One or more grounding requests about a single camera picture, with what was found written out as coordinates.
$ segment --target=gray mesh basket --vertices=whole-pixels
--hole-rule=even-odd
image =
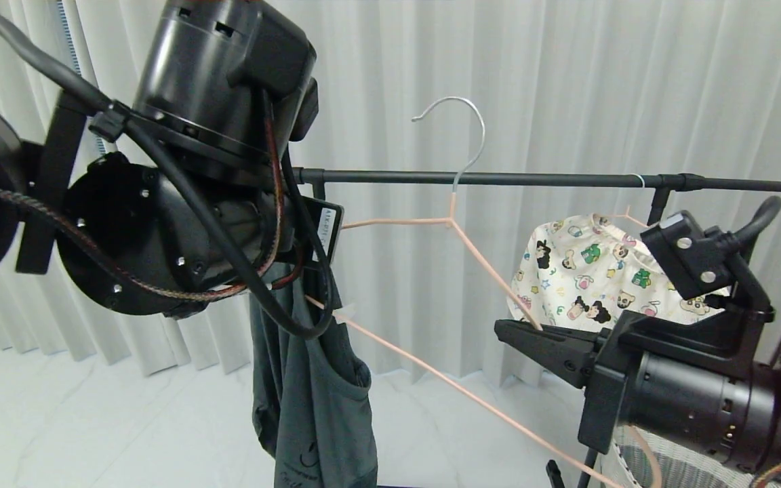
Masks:
[[[734,472],[712,458],[641,430],[662,470],[662,488],[748,488],[753,476]],[[625,428],[614,431],[614,445],[601,456],[601,472],[626,488],[647,488],[653,470],[644,452]],[[781,485],[771,483],[769,488]]]

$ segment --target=curtain fold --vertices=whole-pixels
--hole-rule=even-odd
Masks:
[[[300,2],[273,6],[300,25],[317,53],[321,112],[292,144],[296,166],[452,171],[480,129],[449,103],[409,121],[441,96],[466,96],[487,123],[475,171],[697,173],[781,180],[781,2]],[[162,0],[0,0],[0,13],[35,43],[130,103]],[[57,89],[0,41],[0,113],[20,136],[41,141]],[[100,149],[151,164],[126,137],[87,135],[77,178]],[[329,184],[347,220],[447,212],[447,186]],[[461,186],[458,221],[487,259],[511,276],[533,228],[574,214],[644,220],[653,191],[634,188]],[[673,194],[705,226],[736,229],[761,192]],[[229,373],[251,361],[248,305],[215,303],[185,321],[118,316],[83,297],[58,256],[47,276],[13,273],[16,246],[0,265],[0,347],[68,350],[75,359],[127,356],[143,373],[191,363]],[[778,309],[759,358],[781,336],[781,214],[762,235],[753,271]],[[359,323],[462,376],[483,369],[534,380],[537,368],[493,335],[508,315],[502,292],[452,232],[359,228],[339,241],[334,272]],[[353,335],[376,373],[412,365]]]

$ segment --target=metal hanger hook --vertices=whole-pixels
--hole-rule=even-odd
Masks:
[[[460,177],[462,176],[462,174],[468,171],[478,161],[478,158],[481,157],[481,153],[484,152],[484,142],[487,142],[487,125],[484,123],[484,118],[481,117],[481,112],[478,110],[477,107],[475,107],[475,103],[473,103],[468,98],[464,98],[462,96],[444,96],[442,98],[439,98],[436,102],[432,102],[430,106],[428,106],[427,109],[424,111],[424,113],[422,113],[421,115],[418,115],[417,117],[412,117],[412,121],[419,121],[422,118],[427,117],[427,114],[429,114],[430,111],[432,111],[432,109],[436,108],[436,105],[442,102],[447,102],[449,100],[456,100],[465,103],[465,105],[468,105],[468,107],[475,112],[475,115],[477,115],[478,123],[481,124],[481,145],[478,147],[478,152],[475,152],[475,157],[469,160],[468,164],[466,164],[466,166],[464,166],[461,170],[456,172],[456,176],[454,176],[454,185],[452,186],[452,192],[456,192],[456,187],[460,184]]]

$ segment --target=floor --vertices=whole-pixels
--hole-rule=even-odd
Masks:
[[[538,388],[480,373],[469,389],[577,458],[582,397],[555,377]],[[148,378],[134,361],[0,350],[0,487],[270,487],[273,460],[249,416],[252,369],[171,368]],[[421,488],[548,486],[549,451],[459,392],[403,371],[371,394],[379,482]],[[567,485],[578,472],[560,463]]]

